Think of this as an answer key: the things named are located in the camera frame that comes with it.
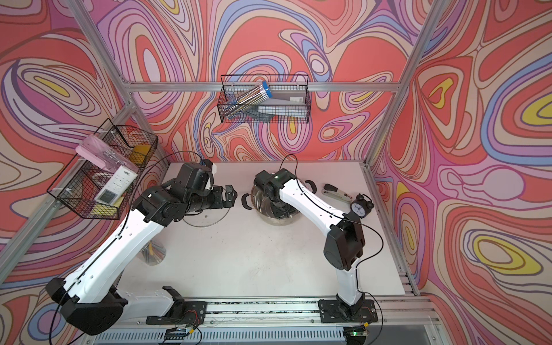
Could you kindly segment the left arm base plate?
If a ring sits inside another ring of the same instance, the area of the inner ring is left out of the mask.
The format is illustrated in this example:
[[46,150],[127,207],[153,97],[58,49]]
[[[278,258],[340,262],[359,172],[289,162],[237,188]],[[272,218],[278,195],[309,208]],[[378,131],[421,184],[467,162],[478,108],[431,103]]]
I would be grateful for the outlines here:
[[205,301],[187,301],[172,286],[162,289],[172,297],[172,305],[163,316],[148,316],[146,324],[151,326],[191,325],[200,326],[204,323],[208,303]]

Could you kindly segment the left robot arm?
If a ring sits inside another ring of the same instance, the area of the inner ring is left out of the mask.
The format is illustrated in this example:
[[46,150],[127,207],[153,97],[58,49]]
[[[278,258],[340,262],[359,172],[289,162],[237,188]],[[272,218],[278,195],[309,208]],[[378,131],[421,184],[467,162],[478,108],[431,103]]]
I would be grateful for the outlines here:
[[115,281],[157,234],[204,210],[232,208],[232,185],[215,185],[213,163],[184,163],[178,175],[143,191],[118,228],[82,266],[67,277],[54,277],[46,291],[71,326],[89,336],[111,328],[129,302],[117,293]]

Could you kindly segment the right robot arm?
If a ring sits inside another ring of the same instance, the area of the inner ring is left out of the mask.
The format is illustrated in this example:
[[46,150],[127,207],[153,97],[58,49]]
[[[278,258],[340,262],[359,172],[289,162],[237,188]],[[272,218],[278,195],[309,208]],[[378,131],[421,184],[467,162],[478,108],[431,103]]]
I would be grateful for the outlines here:
[[288,225],[301,214],[321,231],[325,236],[323,255],[336,269],[339,284],[335,299],[322,308],[328,316],[322,321],[353,321],[359,317],[365,295],[357,287],[355,264],[363,255],[365,236],[358,215],[352,211],[346,214],[322,201],[286,169],[259,172],[251,199],[269,223],[283,221]]

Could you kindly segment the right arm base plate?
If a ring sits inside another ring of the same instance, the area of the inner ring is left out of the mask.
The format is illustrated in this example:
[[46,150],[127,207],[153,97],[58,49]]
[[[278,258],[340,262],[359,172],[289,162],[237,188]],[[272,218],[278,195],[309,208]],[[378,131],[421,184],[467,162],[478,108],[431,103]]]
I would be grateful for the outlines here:
[[373,300],[361,297],[350,306],[338,297],[318,301],[322,323],[376,323],[379,321]]

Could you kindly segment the stainless steel pot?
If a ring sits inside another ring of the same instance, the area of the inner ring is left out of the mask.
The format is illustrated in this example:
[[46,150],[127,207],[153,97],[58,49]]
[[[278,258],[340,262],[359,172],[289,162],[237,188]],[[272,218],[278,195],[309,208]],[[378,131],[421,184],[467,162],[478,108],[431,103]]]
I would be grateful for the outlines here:
[[292,206],[275,205],[269,196],[255,185],[249,193],[241,197],[241,204],[245,209],[255,211],[261,220],[274,227],[291,225],[301,217],[301,213]]

